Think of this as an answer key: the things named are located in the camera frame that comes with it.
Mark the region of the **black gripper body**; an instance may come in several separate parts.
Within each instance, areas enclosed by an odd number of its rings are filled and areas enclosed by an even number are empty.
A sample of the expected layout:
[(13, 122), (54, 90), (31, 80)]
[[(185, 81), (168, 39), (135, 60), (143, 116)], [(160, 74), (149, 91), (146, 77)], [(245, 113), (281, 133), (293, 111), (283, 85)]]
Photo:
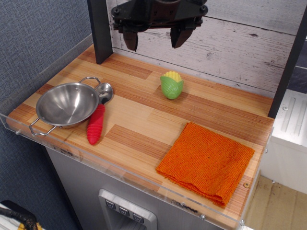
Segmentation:
[(205, 0), (129, 0), (111, 10), (114, 29), (144, 32), (148, 29), (195, 29), (208, 13)]

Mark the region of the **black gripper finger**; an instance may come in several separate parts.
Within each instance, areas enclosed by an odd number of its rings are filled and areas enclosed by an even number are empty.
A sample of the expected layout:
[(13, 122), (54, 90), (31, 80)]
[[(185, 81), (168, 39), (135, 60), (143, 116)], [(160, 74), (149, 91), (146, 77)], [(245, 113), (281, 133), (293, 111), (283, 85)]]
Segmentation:
[(182, 23), (170, 30), (171, 44), (173, 48), (181, 47), (187, 39), (191, 36), (195, 27), (192, 24)]
[(138, 47), (138, 33), (144, 32), (148, 28), (149, 25), (122, 25), (118, 31), (123, 34), (127, 48), (136, 51)]

